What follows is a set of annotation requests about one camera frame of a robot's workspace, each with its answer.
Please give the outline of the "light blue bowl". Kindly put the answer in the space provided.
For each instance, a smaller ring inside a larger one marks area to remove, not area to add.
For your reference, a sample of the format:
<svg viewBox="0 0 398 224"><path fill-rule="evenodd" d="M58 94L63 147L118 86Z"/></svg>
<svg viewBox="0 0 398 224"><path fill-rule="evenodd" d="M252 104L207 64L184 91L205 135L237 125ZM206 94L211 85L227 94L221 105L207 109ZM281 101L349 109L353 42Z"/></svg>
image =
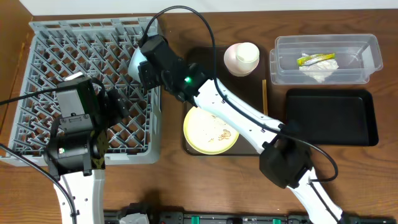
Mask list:
<svg viewBox="0 0 398 224"><path fill-rule="evenodd" d="M134 53L130 59L130 63L128 66L127 73L128 75L135 81L141 82L140 76L139 76L139 66L141 62L146 62L147 59L145 56L142 54L141 49L138 47L134 50Z"/></svg>

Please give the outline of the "pink bowl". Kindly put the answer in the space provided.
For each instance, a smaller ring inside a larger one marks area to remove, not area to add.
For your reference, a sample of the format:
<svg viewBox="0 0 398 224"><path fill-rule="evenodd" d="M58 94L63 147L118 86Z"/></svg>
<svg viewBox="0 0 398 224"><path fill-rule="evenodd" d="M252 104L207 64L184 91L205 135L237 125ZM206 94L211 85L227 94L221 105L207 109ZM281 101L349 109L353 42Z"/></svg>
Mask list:
<svg viewBox="0 0 398 224"><path fill-rule="evenodd" d="M236 49L240 43L229 46L224 53L224 64L228 71L236 77L245 77L249 75L259 63L259 58L252 63L244 63L236 58Z"/></svg>

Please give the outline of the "white cup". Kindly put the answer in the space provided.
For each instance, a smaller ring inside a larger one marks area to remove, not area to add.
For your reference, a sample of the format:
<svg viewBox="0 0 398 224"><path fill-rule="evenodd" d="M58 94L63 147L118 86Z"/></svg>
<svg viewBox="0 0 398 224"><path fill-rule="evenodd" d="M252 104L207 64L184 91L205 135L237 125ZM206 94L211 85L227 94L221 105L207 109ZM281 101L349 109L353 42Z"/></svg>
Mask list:
<svg viewBox="0 0 398 224"><path fill-rule="evenodd" d="M259 58L259 49L250 42L240 43L236 49L236 58L244 63L252 63Z"/></svg>

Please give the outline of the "green yellow snack wrapper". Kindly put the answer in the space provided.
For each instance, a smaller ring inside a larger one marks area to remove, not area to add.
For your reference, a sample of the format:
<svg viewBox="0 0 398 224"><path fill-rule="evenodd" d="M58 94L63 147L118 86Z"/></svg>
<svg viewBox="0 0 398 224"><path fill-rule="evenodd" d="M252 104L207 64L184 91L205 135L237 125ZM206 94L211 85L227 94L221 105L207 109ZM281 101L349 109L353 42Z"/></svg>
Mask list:
<svg viewBox="0 0 398 224"><path fill-rule="evenodd" d="M313 55L308 55L304 56L301 58L297 59L297 65L299 67L302 66L309 66L313 65L315 63L324 61L324 60L329 60L329 59L334 59L336 57L336 54L313 54Z"/></svg>

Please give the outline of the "white napkin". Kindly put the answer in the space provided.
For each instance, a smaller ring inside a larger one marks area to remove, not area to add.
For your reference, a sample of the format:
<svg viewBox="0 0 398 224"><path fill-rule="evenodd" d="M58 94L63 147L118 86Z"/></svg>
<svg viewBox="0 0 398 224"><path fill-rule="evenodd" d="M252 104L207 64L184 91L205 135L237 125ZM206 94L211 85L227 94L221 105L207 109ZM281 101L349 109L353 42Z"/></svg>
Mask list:
<svg viewBox="0 0 398 224"><path fill-rule="evenodd" d="M306 76L315 79L318 83L323 83L335 70L339 68L335 59L324 60L309 66L301 66L299 70Z"/></svg>

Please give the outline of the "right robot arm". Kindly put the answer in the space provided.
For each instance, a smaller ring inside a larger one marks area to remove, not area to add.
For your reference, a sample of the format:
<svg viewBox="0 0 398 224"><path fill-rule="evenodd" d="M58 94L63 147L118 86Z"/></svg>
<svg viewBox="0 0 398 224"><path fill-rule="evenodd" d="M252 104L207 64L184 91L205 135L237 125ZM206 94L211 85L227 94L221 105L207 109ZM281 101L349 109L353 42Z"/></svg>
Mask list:
<svg viewBox="0 0 398 224"><path fill-rule="evenodd" d="M187 65L161 35L144 35L144 57L137 69L146 89L163 86L178 101L207 111L234 128L259 154L259 169L278 187L290 189L312 223L342 223L343 211L333 203L318 179L311 159L314 145L289 133L272 119L231 93L197 63Z"/></svg>

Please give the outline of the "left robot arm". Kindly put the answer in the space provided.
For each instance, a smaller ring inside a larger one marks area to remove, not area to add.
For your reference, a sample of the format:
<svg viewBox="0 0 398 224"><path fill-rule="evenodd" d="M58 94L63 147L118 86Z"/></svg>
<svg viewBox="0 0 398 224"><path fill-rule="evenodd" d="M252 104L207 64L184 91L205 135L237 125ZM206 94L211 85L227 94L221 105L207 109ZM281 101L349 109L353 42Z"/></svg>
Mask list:
<svg viewBox="0 0 398 224"><path fill-rule="evenodd" d="M61 114L54 119L44 159L63 223L104 223L103 188L107 130L129 115L119 92L97 78L57 85Z"/></svg>

